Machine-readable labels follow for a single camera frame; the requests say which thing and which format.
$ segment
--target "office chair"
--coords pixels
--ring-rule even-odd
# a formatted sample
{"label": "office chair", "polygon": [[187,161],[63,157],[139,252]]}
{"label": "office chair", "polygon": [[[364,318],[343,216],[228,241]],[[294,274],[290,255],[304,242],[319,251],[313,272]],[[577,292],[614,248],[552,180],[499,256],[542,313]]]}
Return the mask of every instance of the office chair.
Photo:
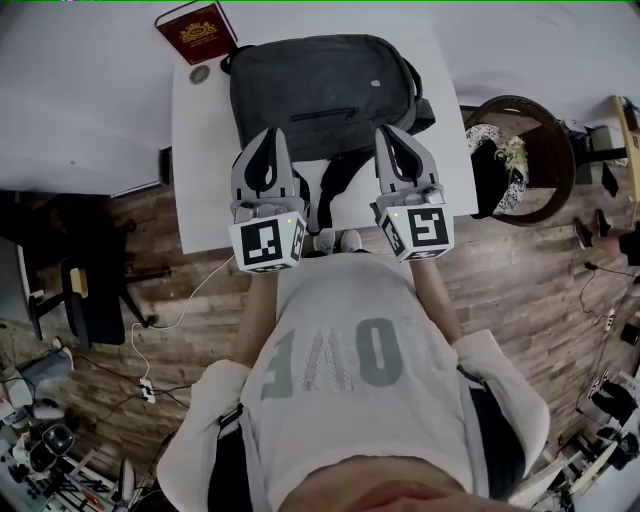
{"label": "office chair", "polygon": [[[22,245],[25,254],[46,251],[54,244],[53,257],[63,255],[62,291],[44,302],[29,297],[31,323],[38,339],[42,339],[40,318],[64,302],[69,327],[82,347],[90,348],[93,343],[121,345],[125,330],[120,299],[144,328],[154,321],[153,317],[142,316],[127,285],[169,277],[171,270],[164,267],[160,272],[126,276],[126,238],[135,230],[135,223],[129,220],[117,229],[103,212],[93,206],[84,208],[86,200],[80,203],[79,211],[73,210],[67,218],[71,229],[63,233],[42,212],[0,198],[0,236]],[[12,223],[7,227],[9,218]]]}

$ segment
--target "white table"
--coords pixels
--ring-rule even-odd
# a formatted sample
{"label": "white table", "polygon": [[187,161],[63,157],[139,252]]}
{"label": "white table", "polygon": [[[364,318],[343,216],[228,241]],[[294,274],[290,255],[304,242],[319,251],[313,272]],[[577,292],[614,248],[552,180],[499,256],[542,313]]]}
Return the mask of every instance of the white table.
{"label": "white table", "polygon": [[[416,138],[433,154],[445,200],[453,215],[476,213],[477,201],[464,125],[427,10],[420,4],[384,3],[225,3],[238,45],[263,44],[321,34],[367,33],[387,39],[422,76],[424,96],[436,123]],[[231,167],[240,143],[231,104],[229,78],[219,60],[206,62],[205,82],[189,81],[191,67],[176,64],[173,79],[173,173],[184,253],[231,245],[228,225]],[[301,162],[295,168],[309,182],[312,201],[320,194],[327,162]],[[369,203],[380,195],[373,161],[337,196],[331,211],[336,229],[375,225]]]}

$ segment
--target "white plug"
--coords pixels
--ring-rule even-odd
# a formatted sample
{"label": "white plug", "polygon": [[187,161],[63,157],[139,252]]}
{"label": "white plug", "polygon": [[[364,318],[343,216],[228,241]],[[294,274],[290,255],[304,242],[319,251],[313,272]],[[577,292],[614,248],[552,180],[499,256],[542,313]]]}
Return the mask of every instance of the white plug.
{"label": "white plug", "polygon": [[142,398],[150,404],[156,403],[156,396],[153,394],[153,386],[149,379],[140,379],[140,389],[142,390]]}

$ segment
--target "white t-shirt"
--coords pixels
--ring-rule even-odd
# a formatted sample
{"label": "white t-shirt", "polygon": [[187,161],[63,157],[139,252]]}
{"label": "white t-shirt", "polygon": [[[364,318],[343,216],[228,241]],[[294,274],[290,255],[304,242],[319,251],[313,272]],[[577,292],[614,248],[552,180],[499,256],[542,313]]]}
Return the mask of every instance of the white t-shirt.
{"label": "white t-shirt", "polygon": [[160,484],[178,510],[207,511],[213,426],[238,399],[274,511],[311,472],[356,455],[422,458],[471,492],[458,364],[488,381],[531,468],[548,434],[546,404],[489,331],[450,346],[408,268],[337,254],[303,260],[279,279],[277,326],[255,367],[211,365],[160,461]]}

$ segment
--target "floor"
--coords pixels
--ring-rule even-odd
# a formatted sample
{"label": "floor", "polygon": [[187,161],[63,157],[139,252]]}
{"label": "floor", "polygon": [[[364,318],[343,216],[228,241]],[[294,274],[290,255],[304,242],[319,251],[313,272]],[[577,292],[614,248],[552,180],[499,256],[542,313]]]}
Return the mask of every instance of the floor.
{"label": "floor", "polygon": [[[623,301],[599,365],[595,363],[604,322],[594,326],[594,316],[584,313],[579,301],[581,289],[592,277],[583,266],[585,261],[630,271],[622,260],[581,251],[571,226],[575,216],[586,221],[597,206],[607,212],[614,226],[630,224],[634,211],[627,199],[626,172],[614,172],[621,185],[615,199],[600,185],[576,187],[559,214],[534,228],[513,227],[493,219],[457,218],[456,247],[439,260],[464,331],[490,328],[513,364],[549,404],[552,451],[559,436],[566,440],[586,425],[574,409],[583,387],[596,373],[595,367],[600,371],[605,366],[633,371],[638,361],[638,350],[618,336],[636,311],[636,300]],[[599,183],[597,175],[594,182]],[[529,191],[521,208],[535,208],[547,196],[547,191]],[[171,267],[171,278],[132,285],[130,290],[144,313],[157,315],[161,325],[174,323],[193,289],[231,255],[230,250],[182,254],[171,187],[113,200],[110,211],[117,224],[129,218],[137,222],[137,231],[127,245],[134,270]],[[362,235],[365,248],[390,252],[377,228],[363,230]],[[56,272],[51,269],[41,274],[47,293],[56,289]],[[150,363],[149,377],[156,388],[188,385],[207,365],[231,353],[249,280],[231,262],[198,293],[179,327],[164,332],[136,331],[137,347]],[[584,290],[587,308],[597,315],[606,313],[623,296],[629,281],[626,276],[599,271]],[[124,318],[130,326],[133,317],[128,311],[124,311]],[[35,340],[29,326],[2,325],[3,366],[13,364],[14,357],[20,364],[47,349],[45,342]],[[44,318],[42,326],[47,342],[58,336],[73,344],[64,308]],[[53,396],[84,418],[78,453],[100,447],[101,462],[96,465],[102,464],[105,470],[113,470],[113,460],[126,454],[144,472],[162,441],[184,418],[185,408],[179,401],[189,403],[189,389],[175,390],[173,398],[161,395],[155,405],[139,399],[135,382],[145,374],[146,364],[129,339],[122,346],[74,349],[74,354],[76,371],[67,380],[39,388],[39,396]],[[584,401],[581,404],[590,414],[597,414]]]}

